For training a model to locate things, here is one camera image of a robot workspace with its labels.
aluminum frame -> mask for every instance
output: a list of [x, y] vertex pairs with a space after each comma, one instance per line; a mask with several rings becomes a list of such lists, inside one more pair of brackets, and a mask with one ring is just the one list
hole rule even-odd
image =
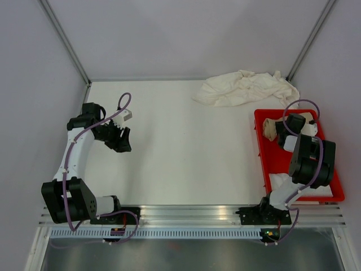
[[37, 228], [32, 248], [25, 265], [25, 271], [39, 271], [44, 261], [51, 228]]
[[[135, 226], [127, 226], [123, 238], [129, 237]], [[260, 228], [138, 228], [132, 239], [262, 239]], [[112, 228], [82, 227], [73, 232], [65, 227], [51, 228], [50, 238], [75, 238], [75, 239], [118, 239], [112, 234]]]
[[325, 21], [327, 20], [328, 16], [331, 14], [331, 11], [333, 10], [336, 2], [338, 0], [328, 0], [325, 7], [323, 8], [318, 20], [316, 21], [309, 37], [307, 38], [305, 44], [303, 45], [300, 53], [298, 54], [295, 62], [292, 65], [291, 70], [288, 73], [288, 76], [286, 77], [286, 80], [291, 82], [294, 76], [296, 75], [298, 69], [303, 63], [303, 60], [305, 59], [307, 53], [309, 52], [312, 44], [314, 43], [315, 39], [317, 38], [317, 35], [320, 33], [322, 26], [324, 25]]
[[[300, 209], [297, 228], [344, 228], [345, 220], [337, 204], [328, 205], [295, 205]], [[241, 225], [240, 217], [235, 212], [245, 205], [164, 205], [137, 206], [140, 208], [140, 226], [160, 228], [275, 228], [276, 226]], [[64, 226], [54, 224], [46, 207], [43, 208], [39, 226]]]
[[338, 251], [346, 271], [359, 271], [361, 265], [357, 260], [354, 248], [350, 244], [350, 237], [346, 229], [332, 228]]
[[60, 21], [56, 17], [51, 5], [49, 4], [48, 0], [38, 0], [39, 5], [44, 10], [44, 13], [49, 19], [49, 22], [52, 24], [54, 31], [58, 35], [60, 41], [62, 42], [64, 48], [68, 52], [68, 55], [70, 56], [70, 59], [72, 60], [73, 64], [75, 65], [76, 69], [78, 70], [78, 73], [83, 78], [85, 84], [89, 86], [91, 84], [91, 81], [86, 74], [86, 71], [84, 70], [83, 65], [81, 64], [77, 54], [74, 51], [74, 48], [72, 44], [70, 43], [63, 27], [60, 24]]

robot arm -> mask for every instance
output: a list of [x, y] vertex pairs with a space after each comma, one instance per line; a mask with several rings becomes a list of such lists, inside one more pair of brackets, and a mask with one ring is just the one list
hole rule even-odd
[[[309, 189], [328, 186], [333, 178], [336, 144], [322, 141], [323, 155], [320, 158], [320, 146], [310, 136], [299, 134], [289, 165], [289, 181], [284, 182], [277, 190], [262, 198], [259, 205], [239, 208], [242, 225], [290, 225], [289, 206]], [[315, 176], [316, 169], [322, 160], [320, 171], [315, 181], [304, 188]]]
[[[105, 110], [98, 104], [85, 103], [82, 113], [70, 119], [67, 124], [68, 142], [61, 166], [54, 175], [52, 182], [43, 183], [41, 193], [54, 223], [67, 222], [63, 199], [62, 180], [64, 164], [67, 153], [75, 136], [79, 135], [88, 127], [102, 121], [100, 113]], [[129, 110], [123, 110], [109, 123], [96, 126], [87, 130], [73, 144], [67, 168], [66, 188], [70, 195], [68, 198], [71, 221], [88, 220], [104, 213], [119, 211], [120, 204], [116, 196], [95, 197], [84, 183], [85, 166], [90, 148], [94, 140], [103, 141], [104, 144], [116, 152], [131, 151], [129, 143], [130, 129], [123, 127], [124, 122], [132, 117]]]

crumpled towel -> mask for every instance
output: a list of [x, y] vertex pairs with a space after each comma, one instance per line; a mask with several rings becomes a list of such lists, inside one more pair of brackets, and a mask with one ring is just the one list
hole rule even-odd
[[[292, 182], [292, 178], [287, 173], [269, 174], [272, 190], [278, 189], [285, 181]], [[320, 186], [317, 189], [308, 189], [303, 196], [333, 196], [331, 187]]]
[[271, 95], [279, 98], [284, 107], [300, 98], [298, 90], [284, 80], [279, 71], [271, 76], [239, 70], [205, 80], [192, 99], [206, 106], [239, 106]]

cable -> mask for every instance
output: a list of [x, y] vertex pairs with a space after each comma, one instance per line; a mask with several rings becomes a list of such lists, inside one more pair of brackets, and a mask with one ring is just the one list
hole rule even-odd
[[[122, 99], [124, 98], [124, 96], [128, 96], [128, 100], [127, 102], [125, 103], [125, 105], [123, 107], [120, 107], [120, 103], [122, 101]], [[74, 137], [74, 140], [73, 142], [70, 144], [69, 146], [69, 149], [67, 151], [67, 154], [65, 156], [65, 162], [64, 162], [64, 172], [63, 172], [63, 199], [64, 199], [64, 208], [65, 208], [65, 215], [67, 217], [67, 221], [68, 221], [68, 224], [69, 224], [69, 228], [72, 230], [72, 231], [76, 231], [80, 224], [82, 224], [83, 221], [80, 221], [75, 227], [73, 226], [72, 224], [72, 220], [71, 220], [71, 217], [70, 217], [70, 211], [69, 211], [69, 204], [68, 204], [68, 197], [67, 197], [67, 174], [68, 174], [68, 165], [69, 165], [69, 159], [70, 159], [70, 155], [72, 153], [72, 150], [73, 150], [73, 147], [74, 147], [74, 144], [76, 144], [77, 140], [79, 139], [79, 137], [81, 137], [84, 133], [86, 133], [87, 131], [91, 130], [92, 128], [94, 127], [97, 127], [99, 125], [102, 125], [103, 123], [107, 122], [108, 120], [116, 117], [117, 115], [119, 115], [121, 112], [123, 112], [127, 106], [129, 105], [131, 101], [131, 94], [129, 92], [126, 92], [126, 93], [123, 93], [122, 96], [120, 96], [119, 98], [119, 101], [118, 101], [118, 111], [116, 113], [114, 113], [112, 116], [96, 123], [96, 124], [93, 124], [91, 126], [89, 126], [88, 128], [84, 129], [83, 131], [81, 131], [80, 133], [78, 133], [77, 136]]]
[[127, 242], [137, 232], [137, 229], [138, 229], [138, 226], [139, 226], [139, 220], [138, 220], [137, 216], [133, 212], [130, 212], [130, 211], [127, 211], [127, 210], [117, 211], [117, 212], [113, 212], [113, 213], [105, 213], [103, 215], [100, 215], [100, 217], [114, 216], [114, 215], [118, 215], [120, 213], [128, 213], [128, 214], [132, 215], [135, 218], [135, 229], [131, 232], [131, 234], [127, 238], [121, 239], [118, 242], [113, 242], [114, 244], [121, 244], [121, 243]]
[[126, 215], [123, 215], [123, 229], [126, 229]]
[[[281, 221], [280, 221], [280, 220], [278, 220], [277, 231], [278, 231], [278, 240], [279, 240], [279, 239], [281, 239]], [[268, 239], [270, 239], [270, 240], [272, 240], [272, 241], [274, 241], [274, 242], [278, 242], [278, 240], [273, 239], [273, 238], [270, 237], [270, 236], [267, 236], [267, 237], [268, 237]]]
[[[124, 214], [128, 213], [128, 214], [130, 214], [130, 215], [132, 215], [132, 216], [134, 217], [134, 219], [135, 219], [135, 229], [132, 231], [132, 233], [131, 233], [127, 238], [125, 238], [125, 239], [120, 239], [120, 240], [117, 241], [117, 242], [107, 242], [108, 244], [110, 244], [110, 243], [111, 243], [111, 244], [113, 244], [113, 243], [114, 243], [114, 244], [125, 243], [125, 242], [129, 241], [129, 239], [132, 238], [132, 237], [134, 236], [134, 234], [135, 234], [135, 233], [137, 232], [137, 230], [138, 230], [138, 226], [139, 226], [138, 217], [136, 216], [135, 213], [130, 212], [130, 211], [128, 211], [128, 210], [117, 211], [117, 212], [113, 212], [113, 213], [105, 213], [105, 214], [103, 214], [103, 215], [100, 215], [99, 217], [107, 217], [107, 216], [119, 215], [120, 213], [124, 213]], [[119, 235], [124, 235], [124, 234], [125, 234], [125, 230], [120, 230], [120, 231], [112, 230], [112, 231], [111, 231], [111, 234], [113, 234], [113, 235], [117, 235], [117, 234], [119, 234]], [[53, 243], [51, 242], [51, 239], [49, 239], [49, 245], [50, 245], [51, 247], [57, 249], [57, 250], [65, 250], [65, 249], [67, 249], [67, 248], [72, 248], [72, 247], [76, 247], [76, 246], [83, 245], [83, 244], [96, 244], [96, 243], [104, 243], [104, 242], [105, 242], [104, 240], [102, 240], [102, 241], [100, 241], [100, 240], [91, 240], [91, 241], [87, 241], [87, 242], [83, 242], [83, 243], [76, 243], [76, 244], [71, 244], [70, 246], [63, 246], [63, 247], [62, 247], [62, 246], [57, 246], [57, 245], [53, 244]]]
[[[308, 100], [308, 99], [299, 99], [299, 100], [295, 100], [294, 102], [290, 103], [286, 108], [285, 110], [283, 111], [283, 115], [282, 115], [282, 121], [283, 121], [283, 125], [285, 126], [286, 130], [288, 132], [290, 132], [290, 134], [294, 135], [294, 136], [298, 136], [298, 134], [296, 134], [295, 132], [293, 132], [286, 124], [286, 120], [285, 120], [285, 117], [286, 117], [286, 112], [287, 110], [295, 103], [298, 103], [298, 102], [309, 102], [311, 104], [313, 104], [316, 109], [317, 109], [317, 119], [315, 120], [315, 122], [317, 122], [319, 119], [320, 119], [320, 108], [317, 106], [317, 104], [311, 100]], [[290, 195], [286, 201], [285, 201], [285, 206], [288, 210], [290, 211], [297, 211], [296, 213], [296, 217], [294, 218], [294, 221], [293, 221], [293, 224], [291, 226], [291, 228], [289, 229], [289, 231], [282, 237], [280, 238], [278, 241], [276, 242], [273, 242], [273, 243], [265, 243], [266, 246], [273, 246], [273, 245], [278, 245], [280, 242], [284, 241], [285, 238], [287, 238], [287, 236], [289, 236], [289, 234], [292, 232], [292, 230], [294, 229], [294, 227], [296, 226], [296, 223], [298, 221], [298, 217], [300, 215], [300, 209], [298, 208], [291, 208], [290, 206], [288, 206], [288, 203], [297, 195], [299, 194], [302, 190], [310, 187], [317, 179], [319, 173], [320, 173], [320, 170], [321, 170], [321, 166], [322, 166], [322, 160], [323, 160], [323, 143], [322, 143], [322, 140], [321, 138], [319, 137], [313, 137], [315, 139], [318, 140], [319, 142], [319, 145], [320, 145], [320, 155], [319, 155], [319, 160], [318, 160], [318, 164], [317, 164], [317, 168], [316, 168], [316, 171], [315, 171], [315, 174], [314, 176], [312, 177], [311, 181], [307, 184], [307, 185], [304, 185], [303, 187], [301, 187], [300, 189], [298, 189], [298, 191], [294, 192], [292, 195]]]
[[102, 111], [102, 113], [103, 113], [103, 117], [100, 119], [100, 121], [102, 121], [102, 120], [104, 120], [105, 119], [105, 117], [107, 116], [107, 112], [105, 111], [105, 108], [104, 107], [102, 107], [102, 106], [100, 106], [100, 110]]

white table surface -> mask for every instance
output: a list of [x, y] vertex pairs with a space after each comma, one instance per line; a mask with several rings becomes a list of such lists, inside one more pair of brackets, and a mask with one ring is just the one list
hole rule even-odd
[[267, 98], [237, 107], [191, 99], [203, 81], [94, 82], [88, 102], [114, 113], [130, 92], [132, 152], [95, 142], [85, 181], [96, 196], [121, 204], [257, 204], [266, 194], [254, 128], [257, 108], [282, 108]]

